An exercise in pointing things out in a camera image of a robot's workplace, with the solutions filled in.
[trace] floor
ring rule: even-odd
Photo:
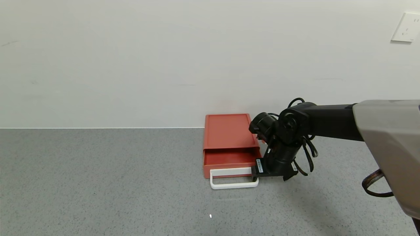
[[[212,190],[202,137],[199,128],[1,129],[0,234],[416,235],[395,198],[363,191],[378,167],[362,142],[317,137],[309,176]]]

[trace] cable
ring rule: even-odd
[[[297,102],[297,101],[301,101],[301,102],[305,102],[305,100],[303,100],[303,98],[297,97],[295,99],[293,99],[289,105],[287,106],[287,108],[290,108],[293,103]],[[304,135],[300,138],[300,142],[302,143],[302,147],[303,150],[305,151],[305,155],[306,155],[306,159],[308,160],[308,164],[309,164],[309,171],[312,172],[314,170],[314,162],[312,161],[312,158],[315,158],[318,156],[318,151],[315,148],[315,145],[311,142],[313,139],[315,138],[315,135],[311,135],[311,137],[309,137],[309,135]],[[311,153],[309,154],[308,149],[306,148],[306,145],[308,145],[309,150],[311,150]],[[293,160],[294,164],[298,167],[298,171],[304,175],[304,176],[308,176],[308,174],[306,172],[304,172],[299,165],[296,163],[296,157],[295,160]]]
[[[278,114],[275,114],[275,113],[269,113],[269,115],[273,115],[273,116],[277,116],[277,117],[280,117],[280,115],[278,115]]]

